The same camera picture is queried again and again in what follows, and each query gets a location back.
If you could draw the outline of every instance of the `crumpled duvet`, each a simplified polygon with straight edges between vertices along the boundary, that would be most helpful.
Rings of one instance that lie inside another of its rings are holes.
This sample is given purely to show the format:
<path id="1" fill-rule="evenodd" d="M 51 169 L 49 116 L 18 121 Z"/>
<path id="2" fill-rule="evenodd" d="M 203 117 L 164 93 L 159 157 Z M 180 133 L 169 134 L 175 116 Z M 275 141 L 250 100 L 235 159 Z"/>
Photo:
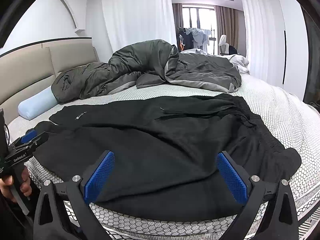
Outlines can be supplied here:
<path id="1" fill-rule="evenodd" d="M 59 102 L 86 99 L 165 82 L 225 93 L 236 92 L 241 76 L 226 58 L 181 54 L 163 40 L 139 42 L 116 51 L 108 63 L 92 62 L 62 72 L 51 86 Z"/>

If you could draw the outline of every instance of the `white mesh bed cover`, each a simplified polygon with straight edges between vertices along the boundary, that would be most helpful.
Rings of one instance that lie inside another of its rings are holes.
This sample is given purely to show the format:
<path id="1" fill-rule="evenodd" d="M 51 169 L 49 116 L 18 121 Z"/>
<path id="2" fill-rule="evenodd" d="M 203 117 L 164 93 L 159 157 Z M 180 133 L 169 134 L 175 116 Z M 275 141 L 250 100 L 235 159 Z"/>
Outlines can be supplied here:
<path id="1" fill-rule="evenodd" d="M 249 105 L 251 111 L 259 114 L 270 130 L 285 148 L 297 150 L 302 159 L 302 165 L 292 176 L 290 186 L 295 199 L 298 217 L 320 198 L 320 114 L 311 106 L 302 103 L 296 96 L 285 92 L 279 87 L 270 86 L 264 81 L 247 74 L 241 74 L 242 85 L 233 96 L 241 96 Z M 148 99 L 159 96 L 216 96 L 221 92 L 209 91 L 178 85 L 158 85 L 137 89 L 135 86 L 122 92 L 77 100 L 64 105 L 57 105 L 35 119 L 28 121 L 17 117 L 9 125 L 11 141 L 23 136 L 25 132 L 35 127 L 69 105 L 103 105 L 119 100 Z M 46 179 L 55 183 L 62 182 L 54 173 L 42 167 L 33 157 L 26 166 L 32 179 L 41 187 Z M 219 239 L 233 217 L 190 222 L 170 222 L 145 220 L 126 214 L 109 211 L 90 204 L 97 219 L 114 239 L 169 239 L 171 236 L 180 239 Z M 257 230 L 267 204 L 262 204 L 258 215 L 247 237 L 250 238 Z M 69 203 L 66 208 L 70 217 L 75 216 Z"/>

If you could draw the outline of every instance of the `silver screw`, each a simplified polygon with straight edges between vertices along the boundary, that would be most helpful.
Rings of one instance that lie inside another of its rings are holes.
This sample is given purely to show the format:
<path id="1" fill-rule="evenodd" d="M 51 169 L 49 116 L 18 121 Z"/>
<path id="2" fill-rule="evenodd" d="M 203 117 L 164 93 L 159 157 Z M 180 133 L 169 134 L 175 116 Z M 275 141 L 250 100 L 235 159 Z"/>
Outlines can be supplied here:
<path id="1" fill-rule="evenodd" d="M 258 182 L 260 180 L 260 178 L 257 176 L 257 175 L 253 175 L 251 177 L 251 179 L 254 181 L 254 182 Z"/>
<path id="2" fill-rule="evenodd" d="M 73 176 L 73 178 L 72 178 L 72 180 L 73 180 L 74 182 L 77 182 L 77 181 L 79 181 L 80 179 L 81 179 L 81 177 L 80 177 L 79 175 Z"/>
<path id="3" fill-rule="evenodd" d="M 281 183 L 285 186 L 287 186 L 289 184 L 289 182 L 286 179 L 281 180 Z"/>
<path id="4" fill-rule="evenodd" d="M 49 179 L 47 179 L 47 180 L 44 182 L 44 185 L 45 185 L 45 186 L 48 186 L 50 183 L 51 183 L 51 181 L 50 181 Z"/>

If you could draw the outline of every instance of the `human hand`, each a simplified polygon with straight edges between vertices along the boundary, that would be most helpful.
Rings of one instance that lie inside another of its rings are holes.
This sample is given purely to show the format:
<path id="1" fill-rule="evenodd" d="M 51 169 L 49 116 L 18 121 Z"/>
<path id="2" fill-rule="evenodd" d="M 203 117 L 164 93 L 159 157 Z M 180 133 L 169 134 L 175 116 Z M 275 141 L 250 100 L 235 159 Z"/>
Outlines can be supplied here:
<path id="1" fill-rule="evenodd" d="M 22 171 L 22 179 L 24 183 L 21 184 L 20 190 L 26 196 L 29 197 L 32 193 L 32 188 L 30 186 L 30 177 L 27 167 L 25 166 Z M 4 178 L 0 179 L 0 190 L 2 195 L 6 198 L 10 199 L 12 202 L 16 203 L 16 199 L 13 197 L 10 186 L 13 185 L 13 177 L 12 176 L 5 176 Z"/>

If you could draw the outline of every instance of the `bed frame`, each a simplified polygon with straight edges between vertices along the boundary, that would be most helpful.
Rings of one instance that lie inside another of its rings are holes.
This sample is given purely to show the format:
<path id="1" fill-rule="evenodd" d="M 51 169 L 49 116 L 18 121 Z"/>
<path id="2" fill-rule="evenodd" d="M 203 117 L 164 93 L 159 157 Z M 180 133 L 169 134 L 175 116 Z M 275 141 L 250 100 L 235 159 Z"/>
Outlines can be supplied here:
<path id="1" fill-rule="evenodd" d="M 0 109 L 9 124 L 21 101 L 52 85 L 65 70 L 99 61 L 91 38 L 39 41 L 0 55 Z"/>

